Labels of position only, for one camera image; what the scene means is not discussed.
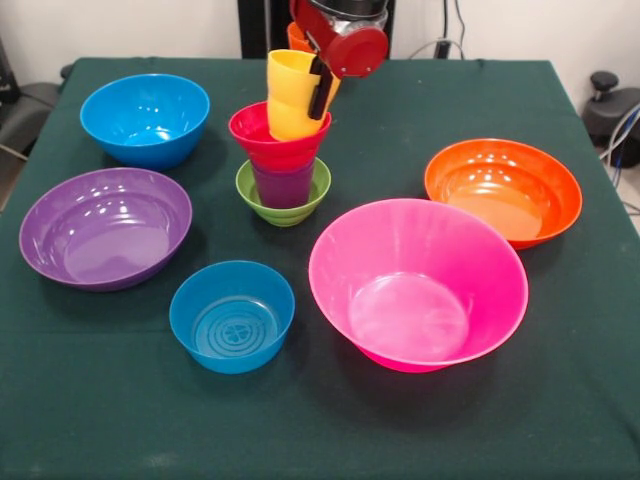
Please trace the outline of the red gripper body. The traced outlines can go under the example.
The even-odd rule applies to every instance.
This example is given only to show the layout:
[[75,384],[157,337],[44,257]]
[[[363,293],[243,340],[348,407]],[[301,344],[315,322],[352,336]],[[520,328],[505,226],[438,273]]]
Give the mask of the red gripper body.
[[386,0],[291,0],[289,10],[316,54],[339,78],[366,77],[387,57]]

